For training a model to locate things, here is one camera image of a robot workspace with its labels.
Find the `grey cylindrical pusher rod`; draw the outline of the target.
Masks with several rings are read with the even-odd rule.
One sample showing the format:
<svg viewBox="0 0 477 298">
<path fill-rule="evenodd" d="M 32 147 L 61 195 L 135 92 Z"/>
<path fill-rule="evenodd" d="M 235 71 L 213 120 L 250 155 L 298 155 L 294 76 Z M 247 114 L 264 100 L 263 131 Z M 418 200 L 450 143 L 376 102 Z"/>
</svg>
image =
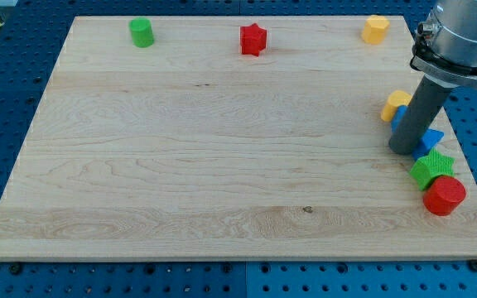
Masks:
<svg viewBox="0 0 477 298">
<path fill-rule="evenodd" d="M 389 148 L 400 155 L 411 154 L 455 88 L 425 74 L 388 141 Z"/>
</svg>

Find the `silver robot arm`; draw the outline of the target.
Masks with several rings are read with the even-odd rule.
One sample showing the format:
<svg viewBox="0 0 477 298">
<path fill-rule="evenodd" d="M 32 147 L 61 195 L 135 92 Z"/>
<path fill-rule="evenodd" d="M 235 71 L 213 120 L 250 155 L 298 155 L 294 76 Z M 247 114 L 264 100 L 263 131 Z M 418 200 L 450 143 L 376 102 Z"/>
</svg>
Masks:
<svg viewBox="0 0 477 298">
<path fill-rule="evenodd" d="M 477 90 L 477 0 L 439 0 L 416 29 L 410 66 L 424 73 L 388 141 L 401 155 L 414 151 L 450 93 Z"/>
</svg>

